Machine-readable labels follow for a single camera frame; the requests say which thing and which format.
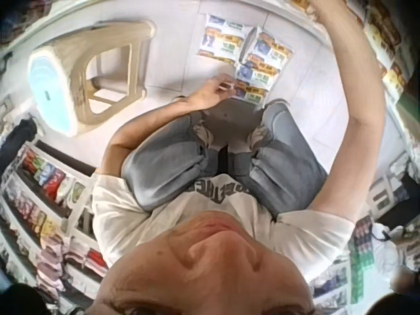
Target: nose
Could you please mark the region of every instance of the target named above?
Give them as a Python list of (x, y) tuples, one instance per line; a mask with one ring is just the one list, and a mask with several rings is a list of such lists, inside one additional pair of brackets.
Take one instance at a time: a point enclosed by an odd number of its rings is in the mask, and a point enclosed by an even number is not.
[(188, 254), (194, 267), (217, 269), (217, 274), (256, 272), (260, 265), (257, 250), (233, 231), (222, 231), (195, 243)]

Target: white t-shirt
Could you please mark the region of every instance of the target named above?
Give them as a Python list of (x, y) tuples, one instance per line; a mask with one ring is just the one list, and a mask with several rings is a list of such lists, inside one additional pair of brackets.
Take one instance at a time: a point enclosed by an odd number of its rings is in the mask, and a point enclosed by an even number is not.
[(257, 241), (291, 259), (309, 282), (341, 254), (354, 230), (346, 219), (312, 210), (281, 214), (274, 222), (267, 209), (228, 175), (198, 180), (152, 213), (138, 206), (122, 178), (95, 177), (93, 230), (109, 267), (135, 246), (202, 211), (223, 211)]

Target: raised arm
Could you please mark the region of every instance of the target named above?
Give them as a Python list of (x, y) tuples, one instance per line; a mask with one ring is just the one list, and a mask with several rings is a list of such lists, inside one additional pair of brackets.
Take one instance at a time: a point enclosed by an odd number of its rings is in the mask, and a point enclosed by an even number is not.
[(220, 101), (233, 96), (234, 89), (220, 90), (220, 84), (233, 83), (233, 77), (220, 74), (188, 98), (138, 116), (122, 126), (111, 138), (106, 148), (100, 169), (102, 175), (121, 176), (121, 166), (127, 156), (144, 142), (152, 133), (176, 118), (198, 110), (206, 110)]
[(310, 208), (356, 222), (376, 171), (385, 124), (384, 88), (374, 53), (343, 1), (311, 3), (333, 43), (349, 121), (327, 181)]

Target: blue cushion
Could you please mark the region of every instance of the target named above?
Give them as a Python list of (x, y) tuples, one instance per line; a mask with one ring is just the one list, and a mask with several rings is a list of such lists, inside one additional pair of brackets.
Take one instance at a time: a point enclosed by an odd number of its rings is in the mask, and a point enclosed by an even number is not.
[(37, 108), (45, 123), (55, 131), (65, 135), (74, 132), (72, 112), (66, 104), (69, 93), (60, 84), (60, 75), (51, 60), (40, 56), (32, 60), (28, 81), (37, 103)]

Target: store shelf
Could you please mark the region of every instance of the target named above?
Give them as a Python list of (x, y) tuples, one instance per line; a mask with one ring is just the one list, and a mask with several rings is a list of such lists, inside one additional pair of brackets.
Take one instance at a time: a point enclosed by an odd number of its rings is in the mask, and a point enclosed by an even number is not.
[(22, 222), (23, 219), (18, 218), (19, 214), (17, 214), (15, 210), (9, 207), (3, 196), (0, 196), (0, 203), (6, 211), (10, 223), (15, 225), (15, 227), (18, 229), (19, 236), (25, 241), (25, 243), (30, 246), (32, 251), (34, 251), (37, 255), (40, 255), (42, 250), (41, 244), (39, 243), (39, 240), (34, 239), (34, 236), (32, 236), (27, 231), (27, 229), (24, 228), (24, 222)]
[(80, 242), (88, 245), (91, 249), (100, 252), (98, 242), (94, 238), (80, 231), (77, 227), (73, 229), (72, 236), (78, 239)]
[(337, 295), (337, 294), (339, 294), (343, 291), (347, 294), (347, 289), (348, 289), (349, 285), (350, 285), (349, 283), (346, 283), (345, 285), (343, 285), (341, 287), (338, 287), (337, 289), (334, 289), (333, 291), (330, 291), (326, 294), (323, 294), (320, 297), (316, 297), (314, 299), (315, 306), (318, 305), (318, 304), (322, 304), (324, 301), (334, 297), (335, 295)]
[(83, 279), (83, 283), (89, 286), (91, 289), (95, 291), (99, 291), (100, 282), (97, 281), (99, 276), (95, 277), (96, 279), (90, 277), (86, 272), (76, 268), (76, 266), (72, 265), (71, 263), (66, 264), (66, 271), (67, 273), (76, 279)]
[(53, 204), (46, 196), (42, 196), (39, 192), (36, 192), (35, 185), (32, 184), (30, 179), (28, 179), (21, 170), (17, 170), (13, 173), (12, 177), (36, 206), (38, 206), (55, 224), (62, 227), (64, 220), (66, 220), (65, 216), (67, 210), (59, 207), (55, 203)]
[(27, 257), (23, 256), (21, 253), (16, 252), (18, 250), (17, 244), (13, 246), (13, 237), (8, 235), (3, 230), (3, 227), (0, 229), (0, 242), (4, 244), (4, 247), (9, 254), (9, 259), (11, 259), (17, 265), (19, 271), (21, 271), (21, 273), (28, 280), (28, 285), (35, 287), (37, 284), (35, 267), (32, 266)]
[(50, 156), (49, 154), (45, 153), (38, 147), (36, 147), (33, 143), (27, 142), (26, 146), (34, 151), (37, 155), (41, 156), (45, 161), (51, 163), (55, 167), (59, 168), (63, 172), (77, 178), (84, 184), (85, 186), (88, 186), (91, 182), (91, 178), (86, 176), (85, 174), (80, 173), (79, 171), (76, 171), (75, 169), (71, 168), (70, 166), (62, 163), (61, 161), (57, 160), (55, 157)]

